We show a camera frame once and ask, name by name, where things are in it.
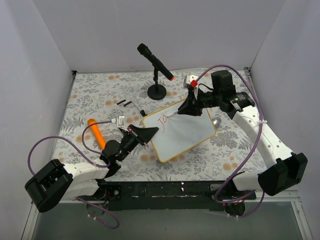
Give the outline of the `yellow framed whiteboard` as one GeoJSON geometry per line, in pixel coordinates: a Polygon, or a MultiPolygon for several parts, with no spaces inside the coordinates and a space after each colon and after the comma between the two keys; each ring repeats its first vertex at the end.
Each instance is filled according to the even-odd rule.
{"type": "Polygon", "coordinates": [[[214,137],[217,133],[212,117],[207,109],[201,116],[175,115],[184,100],[170,104],[142,119],[145,128],[158,127],[159,131],[151,139],[151,144],[162,163],[196,147],[214,137]]]}

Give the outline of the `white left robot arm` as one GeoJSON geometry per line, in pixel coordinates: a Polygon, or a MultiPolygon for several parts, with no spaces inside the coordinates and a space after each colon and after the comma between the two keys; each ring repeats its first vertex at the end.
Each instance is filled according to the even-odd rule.
{"type": "Polygon", "coordinates": [[[59,159],[49,161],[24,186],[37,207],[45,213],[61,200],[92,196],[101,200],[106,196],[104,179],[112,177],[121,168],[122,162],[137,145],[147,146],[159,131],[158,127],[129,125],[123,130],[121,141],[106,142],[99,158],[81,163],[62,163],[59,159]]]}

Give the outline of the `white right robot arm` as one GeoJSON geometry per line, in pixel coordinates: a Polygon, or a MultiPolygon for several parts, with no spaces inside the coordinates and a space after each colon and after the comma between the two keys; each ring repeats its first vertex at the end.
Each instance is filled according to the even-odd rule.
{"type": "Polygon", "coordinates": [[[200,90],[197,76],[187,75],[183,86],[188,95],[178,108],[179,115],[199,117],[203,109],[218,107],[226,113],[254,142],[267,169],[261,173],[242,172],[230,177],[227,195],[237,199],[245,191],[261,190],[274,196],[299,184],[308,160],[303,153],[294,153],[272,131],[263,118],[258,104],[246,93],[237,92],[232,74],[219,70],[211,74],[212,87],[200,90]]]}

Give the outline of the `red whiteboard marker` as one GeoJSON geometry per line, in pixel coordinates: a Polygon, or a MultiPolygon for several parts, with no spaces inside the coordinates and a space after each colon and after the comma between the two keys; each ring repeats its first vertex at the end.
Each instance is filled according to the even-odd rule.
{"type": "Polygon", "coordinates": [[[174,116],[176,116],[176,115],[179,115],[177,111],[174,112],[174,113],[172,113],[172,114],[166,115],[166,117],[167,117],[167,118],[171,118],[171,117],[174,117],[174,116]]]}

